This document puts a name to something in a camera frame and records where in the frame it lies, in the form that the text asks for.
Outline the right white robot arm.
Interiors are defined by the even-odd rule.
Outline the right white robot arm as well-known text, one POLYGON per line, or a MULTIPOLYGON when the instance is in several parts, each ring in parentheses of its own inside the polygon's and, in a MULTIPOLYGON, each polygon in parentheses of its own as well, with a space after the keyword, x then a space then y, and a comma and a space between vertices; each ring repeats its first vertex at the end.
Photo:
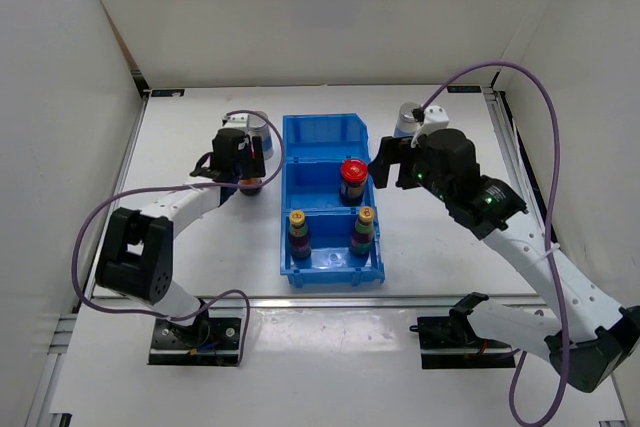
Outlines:
POLYGON ((567 383, 594 391, 639 344, 639 309, 625 308, 588 279, 563 252, 547 246, 525 201, 505 182, 481 173, 476 149, 452 128, 417 139, 384 137, 369 173, 386 187, 399 165, 397 187, 422 187, 449 216, 505 259, 547 303, 553 317, 506 307, 471 293, 449 311, 446 332, 460 346, 488 339, 547 362, 567 383))

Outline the yellow-cap sauce bottle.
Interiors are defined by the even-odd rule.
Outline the yellow-cap sauce bottle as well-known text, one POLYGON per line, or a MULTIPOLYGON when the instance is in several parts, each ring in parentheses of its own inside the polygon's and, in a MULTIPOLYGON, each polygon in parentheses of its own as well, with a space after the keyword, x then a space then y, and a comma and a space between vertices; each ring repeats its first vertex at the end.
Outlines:
POLYGON ((370 206, 363 206, 358 212, 351 234, 350 251, 356 256, 366 256, 369 254, 373 238, 375 210, 370 206))
POLYGON ((311 255, 311 235, 302 210, 292 210, 289 214, 288 240, 292 257, 306 259, 311 255))

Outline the silver-capped shaker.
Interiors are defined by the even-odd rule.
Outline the silver-capped shaker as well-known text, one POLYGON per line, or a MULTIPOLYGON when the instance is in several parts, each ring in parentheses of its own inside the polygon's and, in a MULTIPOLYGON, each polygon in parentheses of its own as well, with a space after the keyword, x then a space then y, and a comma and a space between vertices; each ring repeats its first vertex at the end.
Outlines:
POLYGON ((420 123, 413 114, 413 111, 418 108, 419 105, 413 102, 406 102, 400 106, 393 133, 394 138, 414 136, 415 132, 420 128, 420 123))
POLYGON ((270 159, 274 154, 273 141, 271 138, 271 129, 266 122, 268 116, 263 111, 258 111, 257 115, 249 115, 249 131, 251 136, 259 136, 261 139, 262 151, 265 160, 270 159))

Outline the red-lid sauce jar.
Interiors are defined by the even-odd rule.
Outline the red-lid sauce jar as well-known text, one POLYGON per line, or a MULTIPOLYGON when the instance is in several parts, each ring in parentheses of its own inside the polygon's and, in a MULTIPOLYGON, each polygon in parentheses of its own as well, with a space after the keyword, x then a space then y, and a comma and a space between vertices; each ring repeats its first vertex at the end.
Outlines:
POLYGON ((346 206, 359 205, 364 196, 368 179, 368 165, 359 158, 349 158, 342 162, 340 168, 341 186, 339 196, 346 206))
POLYGON ((239 191, 249 197, 257 196, 262 191, 262 178, 241 179, 238 182, 239 191))

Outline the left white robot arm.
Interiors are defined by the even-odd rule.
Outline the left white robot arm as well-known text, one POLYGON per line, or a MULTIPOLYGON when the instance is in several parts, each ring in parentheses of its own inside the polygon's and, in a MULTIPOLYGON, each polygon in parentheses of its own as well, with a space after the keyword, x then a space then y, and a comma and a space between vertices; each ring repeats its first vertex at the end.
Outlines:
POLYGON ((242 129, 220 129, 184 190, 141 210, 113 211, 99 255, 97 285, 150 307, 175 325, 175 335, 186 346, 202 345, 210 324, 199 311, 201 300, 173 281, 174 240, 221 207, 241 184, 256 183, 265 175, 260 138, 242 129))

